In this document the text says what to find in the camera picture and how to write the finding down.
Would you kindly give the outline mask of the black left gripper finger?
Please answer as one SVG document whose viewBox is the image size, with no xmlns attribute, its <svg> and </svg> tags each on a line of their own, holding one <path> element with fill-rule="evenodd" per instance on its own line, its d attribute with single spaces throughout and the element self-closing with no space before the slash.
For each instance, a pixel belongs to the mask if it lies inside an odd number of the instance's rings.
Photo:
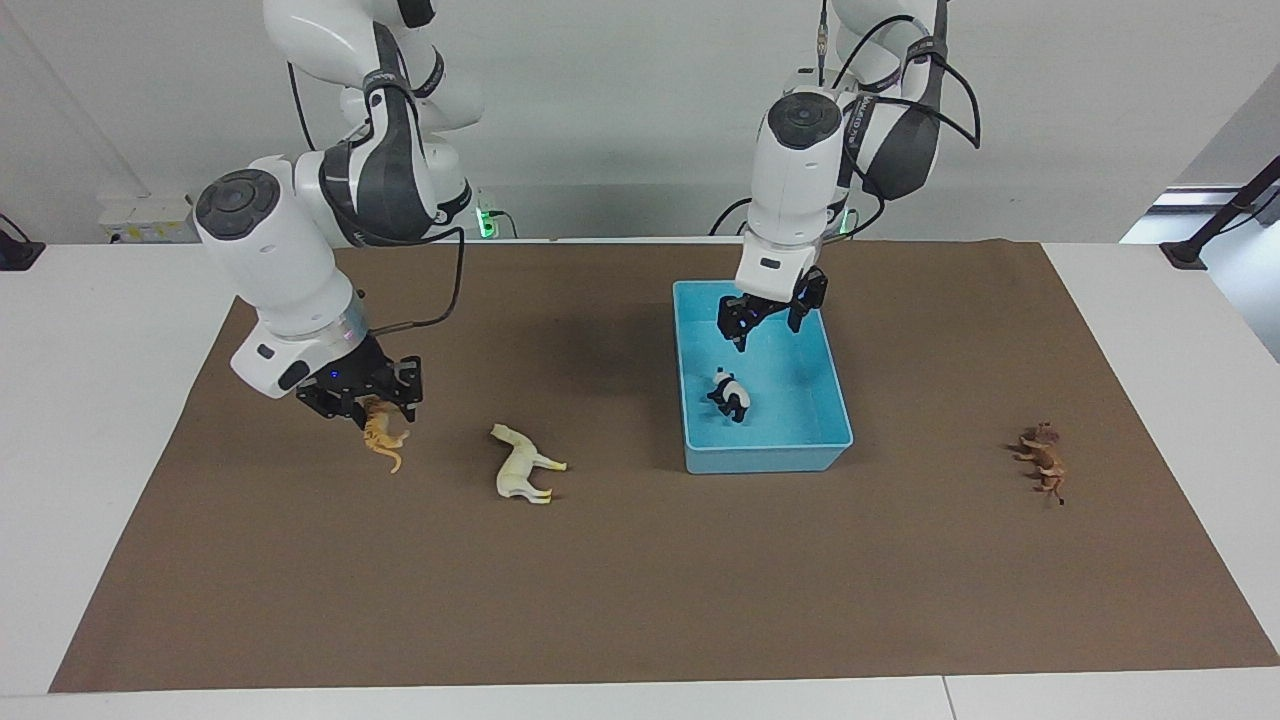
<svg viewBox="0 0 1280 720">
<path fill-rule="evenodd" d="M 746 351 L 749 334 L 762 322 L 762 300 L 751 295 L 726 295 L 719 299 L 717 328 L 739 354 Z"/>
<path fill-rule="evenodd" d="M 794 287 L 794 296 L 788 302 L 787 325 L 797 334 L 803 327 L 805 316 L 820 309 L 826 301 L 828 278 L 824 272 L 805 272 L 797 278 Z"/>
</svg>

